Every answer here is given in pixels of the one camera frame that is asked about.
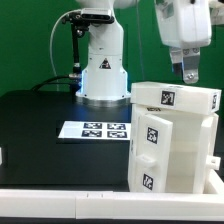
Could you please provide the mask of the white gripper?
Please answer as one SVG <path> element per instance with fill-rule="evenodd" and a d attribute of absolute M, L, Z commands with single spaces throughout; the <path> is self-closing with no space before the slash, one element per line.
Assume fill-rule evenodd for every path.
<path fill-rule="evenodd" d="M 154 6 L 161 41 L 170 46 L 173 73 L 187 84 L 196 83 L 198 47 L 208 46 L 212 36 L 208 0 L 154 0 Z"/>

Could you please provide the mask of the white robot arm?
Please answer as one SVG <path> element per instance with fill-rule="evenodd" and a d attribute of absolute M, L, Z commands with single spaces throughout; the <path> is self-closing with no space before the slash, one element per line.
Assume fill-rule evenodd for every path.
<path fill-rule="evenodd" d="M 93 102 L 126 102 L 128 74 L 122 65 L 124 30 L 114 11 L 132 7 L 140 0 L 76 0 L 75 16 L 89 24 L 87 67 L 81 72 L 77 97 Z M 173 69 L 182 80 L 199 80 L 200 49 L 211 42 L 208 0 L 153 0 L 160 38 L 170 48 Z"/>

